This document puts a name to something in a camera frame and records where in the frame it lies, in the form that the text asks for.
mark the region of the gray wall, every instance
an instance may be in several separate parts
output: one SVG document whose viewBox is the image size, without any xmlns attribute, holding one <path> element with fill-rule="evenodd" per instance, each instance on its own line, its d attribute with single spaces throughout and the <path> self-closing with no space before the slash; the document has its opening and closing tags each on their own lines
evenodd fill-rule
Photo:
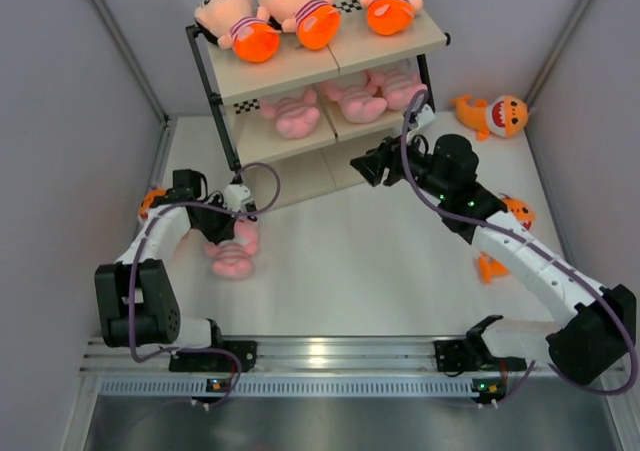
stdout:
<svg viewBox="0 0 640 451">
<path fill-rule="evenodd" d="M 0 0 L 0 448 L 58 449 L 158 124 L 87 0 Z"/>
<path fill-rule="evenodd" d="M 640 0 L 597 0 L 529 136 L 578 266 L 640 290 Z"/>
<path fill-rule="evenodd" d="M 184 27 L 199 0 L 108 0 L 172 113 L 208 113 Z M 575 0 L 425 0 L 453 44 L 430 58 L 437 102 L 524 95 Z"/>
</svg>

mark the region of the pink plush toy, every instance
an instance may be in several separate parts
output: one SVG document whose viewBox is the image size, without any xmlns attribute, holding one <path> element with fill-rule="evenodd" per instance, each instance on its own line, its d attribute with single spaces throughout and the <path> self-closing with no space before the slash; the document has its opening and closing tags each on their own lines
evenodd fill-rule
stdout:
<svg viewBox="0 0 640 451">
<path fill-rule="evenodd" d="M 376 33 L 391 36 L 407 29 L 415 13 L 422 9 L 422 0 L 360 0 L 367 9 L 367 23 Z"/>
<path fill-rule="evenodd" d="M 276 130 L 287 139 L 308 136 L 318 124 L 318 95 L 310 87 L 272 94 L 258 100 L 267 119 L 276 120 Z"/>
<path fill-rule="evenodd" d="M 215 245 L 205 244 L 205 253 L 213 258 L 211 269 L 218 276 L 228 279 L 244 279 L 253 271 L 253 256 L 258 252 L 258 224 L 238 219 L 234 226 L 235 237 Z"/>
<path fill-rule="evenodd" d="M 387 109 L 386 99 L 373 97 L 377 86 L 369 83 L 366 71 L 324 81 L 320 90 L 340 104 L 342 114 L 351 123 L 371 123 Z"/>
<path fill-rule="evenodd" d="M 340 29 L 340 12 L 333 0 L 258 0 L 258 17 L 273 17 L 285 33 L 296 33 L 303 46 L 324 48 Z"/>
<path fill-rule="evenodd" d="M 232 48 L 239 58 L 262 63 L 278 51 L 280 35 L 253 17 L 252 4 L 253 0 L 204 0 L 195 18 L 221 49 Z"/>
<path fill-rule="evenodd" d="M 394 111 L 404 111 L 419 90 L 427 89 L 427 86 L 420 82 L 420 74 L 412 68 L 408 59 L 369 69 L 367 73 L 370 84 L 380 88 L 389 109 Z"/>
</svg>

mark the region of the black and white checkered pattern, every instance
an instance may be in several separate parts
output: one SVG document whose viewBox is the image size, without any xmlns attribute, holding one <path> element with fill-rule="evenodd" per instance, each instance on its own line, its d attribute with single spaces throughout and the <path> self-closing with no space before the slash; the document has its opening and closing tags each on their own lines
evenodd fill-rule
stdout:
<svg viewBox="0 0 640 451">
<path fill-rule="evenodd" d="M 242 101 L 241 103 L 235 103 L 233 105 L 233 110 L 236 112 L 236 115 L 242 113 L 250 113 L 251 111 L 255 111 L 260 109 L 260 103 L 258 103 L 257 99 L 252 99 L 251 101 Z"/>
<path fill-rule="evenodd" d="M 341 3 L 334 4 L 333 7 L 341 11 L 344 11 L 345 13 L 362 11 L 362 5 L 360 4 L 360 0 L 342 1 Z"/>
</svg>

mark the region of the black shelf frame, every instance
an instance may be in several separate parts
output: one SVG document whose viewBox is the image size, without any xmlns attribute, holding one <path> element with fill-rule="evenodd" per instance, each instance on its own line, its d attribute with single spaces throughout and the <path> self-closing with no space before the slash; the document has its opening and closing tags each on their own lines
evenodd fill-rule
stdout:
<svg viewBox="0 0 640 451">
<path fill-rule="evenodd" d="M 229 130 L 227 129 L 227 125 L 224 122 L 224 118 L 222 117 L 222 106 L 224 106 L 224 103 L 220 94 L 214 92 L 211 88 L 211 82 L 209 81 L 209 76 L 207 75 L 204 61 L 202 60 L 202 54 L 200 53 L 200 48 L 198 47 L 198 36 L 200 36 L 201 34 L 205 34 L 205 31 L 198 24 L 192 24 L 186 27 L 186 32 L 187 38 L 189 39 L 189 45 L 191 46 L 191 52 L 193 53 L 193 59 L 195 60 L 196 66 L 198 67 L 198 74 L 200 75 L 200 80 L 202 81 L 204 92 L 207 95 L 207 102 L 209 103 L 209 108 L 211 109 L 213 120 L 216 123 L 216 128 L 218 131 L 218 135 L 220 136 L 222 148 L 224 149 L 227 164 L 229 165 L 229 169 L 232 172 L 237 173 L 238 170 L 240 170 L 240 168 L 242 167 L 242 163 L 240 163 L 240 158 L 238 157 L 238 153 L 236 153 L 236 150 L 234 149 L 233 143 L 231 142 L 231 137 L 229 135 Z M 445 36 L 447 37 L 447 46 L 449 46 L 449 44 L 451 43 L 451 35 L 449 33 L 445 33 Z M 435 113 L 436 105 L 433 98 L 433 88 L 431 87 L 431 77 L 429 75 L 429 65 L 427 64 L 427 57 L 424 54 L 420 54 L 416 57 L 416 59 L 418 60 L 420 79 L 424 84 L 427 85 L 429 89 L 429 99 L 427 100 L 427 104 L 429 104 L 429 106 Z M 236 176 L 235 182 L 241 183 L 241 177 Z"/>
</svg>

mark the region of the white table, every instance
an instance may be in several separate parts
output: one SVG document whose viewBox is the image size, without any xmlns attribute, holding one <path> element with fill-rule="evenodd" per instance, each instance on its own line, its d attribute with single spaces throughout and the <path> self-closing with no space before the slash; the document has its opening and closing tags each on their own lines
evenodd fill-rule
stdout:
<svg viewBox="0 0 640 451">
<path fill-rule="evenodd" d="M 560 246 L 524 134 L 477 143 L 451 113 L 427 130 L 460 133 L 480 157 L 479 181 L 495 193 L 527 201 L 535 236 Z M 180 118 L 167 161 L 171 171 L 199 170 L 211 183 L 229 178 L 210 118 Z M 226 281 L 210 270 L 198 232 L 180 244 L 169 275 L 186 314 L 213 317 L 226 335 L 456 335 L 490 314 L 550 319 L 513 277 L 481 284 L 478 253 L 449 232 L 406 183 L 358 185 L 275 210 L 260 220 L 255 274 Z"/>
</svg>

